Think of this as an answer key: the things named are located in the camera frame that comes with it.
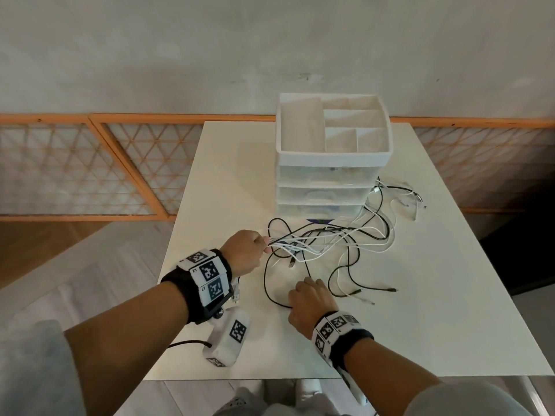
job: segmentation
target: gray sleeve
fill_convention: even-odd
[[[531,416],[505,391],[484,382],[435,385],[417,395],[405,416]]]
[[[86,416],[71,349],[57,321],[0,331],[0,415]]]

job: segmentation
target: hand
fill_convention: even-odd
[[[260,265],[262,252],[271,252],[267,247],[270,238],[255,231],[242,230],[229,238],[220,248],[221,254],[232,268],[233,278],[252,272]]]
[[[322,279],[316,281],[305,277],[289,292],[289,323],[308,340],[322,316],[330,311],[339,311],[337,303]]]

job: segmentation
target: white storage organizer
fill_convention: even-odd
[[[276,214],[355,218],[393,152],[376,95],[283,93],[276,115]]]

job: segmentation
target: tabletop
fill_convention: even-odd
[[[408,182],[427,208],[415,222],[398,215],[391,248],[363,251],[352,270],[359,283],[384,283],[398,292],[365,291],[373,306],[352,298],[338,305],[378,342],[440,377],[552,375],[412,127],[392,124],[392,130],[393,155],[381,176]],[[274,161],[275,123],[205,123],[160,278],[188,253],[219,247],[239,229],[263,233],[274,217]],[[302,221],[290,223],[295,228]],[[326,279],[340,253],[337,248],[312,262],[312,275]],[[238,305],[252,324],[232,367],[213,366],[201,345],[188,344],[167,350],[145,379],[337,378],[289,325],[288,310],[267,299],[263,267],[240,281]],[[303,265],[290,269],[283,259],[268,273],[269,293],[286,302],[305,276]],[[205,340],[211,331],[208,323],[189,324],[176,341]]]

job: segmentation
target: diamond pattern mesh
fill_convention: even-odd
[[[0,125],[0,215],[151,215],[85,124]]]
[[[555,130],[415,128],[459,207],[526,207],[555,180]]]
[[[169,214],[177,214],[202,125],[109,124]]]

